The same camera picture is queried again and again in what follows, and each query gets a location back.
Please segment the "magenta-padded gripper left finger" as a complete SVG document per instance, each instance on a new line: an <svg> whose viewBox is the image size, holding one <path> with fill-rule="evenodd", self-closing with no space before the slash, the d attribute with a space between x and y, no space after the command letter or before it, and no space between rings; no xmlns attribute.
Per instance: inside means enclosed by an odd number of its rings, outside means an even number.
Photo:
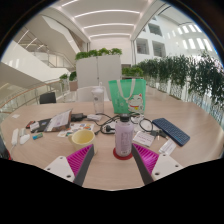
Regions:
<svg viewBox="0 0 224 224"><path fill-rule="evenodd" d="M57 157L45 170L78 186L82 186L93 156L94 146L89 145L67 157Z"/></svg>

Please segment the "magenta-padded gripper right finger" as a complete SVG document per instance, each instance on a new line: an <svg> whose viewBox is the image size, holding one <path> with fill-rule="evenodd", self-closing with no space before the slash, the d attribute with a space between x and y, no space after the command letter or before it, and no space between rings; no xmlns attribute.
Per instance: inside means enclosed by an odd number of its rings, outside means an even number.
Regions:
<svg viewBox="0 0 224 224"><path fill-rule="evenodd" d="M132 144L132 155L145 185L183 169L172 157L157 154L135 143Z"/></svg>

